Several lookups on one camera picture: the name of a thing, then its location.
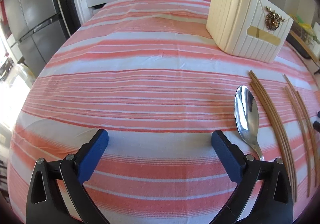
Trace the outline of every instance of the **refrigerator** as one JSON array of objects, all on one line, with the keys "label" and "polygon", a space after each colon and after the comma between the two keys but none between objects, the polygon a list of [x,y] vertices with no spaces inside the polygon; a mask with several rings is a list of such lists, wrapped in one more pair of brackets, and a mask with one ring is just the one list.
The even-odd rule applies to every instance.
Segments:
[{"label": "refrigerator", "polygon": [[73,0],[4,0],[4,8],[16,40],[10,47],[36,77],[80,27]]}]

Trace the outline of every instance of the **table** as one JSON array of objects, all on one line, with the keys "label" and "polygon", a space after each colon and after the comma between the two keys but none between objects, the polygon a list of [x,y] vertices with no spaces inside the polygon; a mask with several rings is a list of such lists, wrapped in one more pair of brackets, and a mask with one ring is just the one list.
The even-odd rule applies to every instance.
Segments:
[{"label": "table", "polygon": [[[270,64],[219,50],[205,28],[209,4],[108,3],[52,57],[28,95],[11,141],[9,195],[23,221],[35,160],[75,153],[104,128],[109,145],[84,185],[111,223],[209,223],[236,186],[211,147],[212,132],[221,129],[245,154],[256,156],[240,139],[233,114],[236,89],[250,88],[251,69],[290,139],[299,184],[294,218],[299,216],[316,190],[315,171],[312,155],[307,198],[303,139],[283,74],[301,93],[313,121],[319,90],[288,44]],[[280,150],[257,103],[258,142],[265,159],[273,161]],[[249,214],[260,185],[241,217]],[[71,215],[79,218],[59,186]]]}]

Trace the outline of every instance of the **silver spoon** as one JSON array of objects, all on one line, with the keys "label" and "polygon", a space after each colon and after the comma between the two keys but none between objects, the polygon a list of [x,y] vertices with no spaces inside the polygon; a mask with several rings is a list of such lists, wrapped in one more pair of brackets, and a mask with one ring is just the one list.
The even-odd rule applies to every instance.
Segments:
[{"label": "silver spoon", "polygon": [[240,86],[235,96],[235,118],[241,138],[255,150],[264,161],[262,151],[257,141],[259,129],[259,112],[257,103],[246,86]]}]

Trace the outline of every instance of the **red and white striped tablecloth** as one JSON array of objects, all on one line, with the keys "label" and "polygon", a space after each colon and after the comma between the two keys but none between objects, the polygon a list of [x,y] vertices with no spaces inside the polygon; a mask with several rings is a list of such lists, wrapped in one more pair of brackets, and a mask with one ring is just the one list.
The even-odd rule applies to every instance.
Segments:
[{"label": "red and white striped tablecloth", "polygon": [[[11,141],[9,194],[23,221],[35,160],[75,153],[103,128],[109,145],[84,185],[111,223],[209,223],[236,186],[211,147],[212,132],[221,129],[245,154],[254,154],[240,139],[233,114],[236,89],[249,86],[249,70],[271,96],[290,139],[299,184],[297,218],[311,196],[306,196],[303,139],[283,74],[300,91],[312,120],[320,110],[319,91],[287,45],[271,64],[219,50],[205,28],[209,4],[111,2],[53,56],[28,95]],[[258,109],[258,142],[265,159],[273,161],[280,150],[259,101]],[[241,217],[249,214],[260,185]],[[64,185],[60,188],[77,217]]]}]

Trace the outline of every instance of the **screw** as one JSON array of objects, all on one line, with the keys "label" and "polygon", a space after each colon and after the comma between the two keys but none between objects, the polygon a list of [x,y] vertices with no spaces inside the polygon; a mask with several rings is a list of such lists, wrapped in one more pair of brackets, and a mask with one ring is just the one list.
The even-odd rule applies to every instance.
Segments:
[{"label": "screw", "polygon": [[277,158],[276,161],[277,161],[277,163],[279,163],[279,164],[283,164],[283,161],[282,161],[281,158]]},{"label": "screw", "polygon": [[254,160],[253,155],[247,154],[245,157],[247,158],[248,161],[253,161]]},{"label": "screw", "polygon": [[37,164],[41,164],[41,163],[43,163],[43,161],[44,161],[44,158],[39,158],[39,159],[37,160]]},{"label": "screw", "polygon": [[74,157],[75,157],[75,155],[72,154],[72,153],[70,153],[70,154],[68,154],[68,155],[66,156],[66,160],[67,160],[67,161],[71,161],[71,160],[73,160]]}]

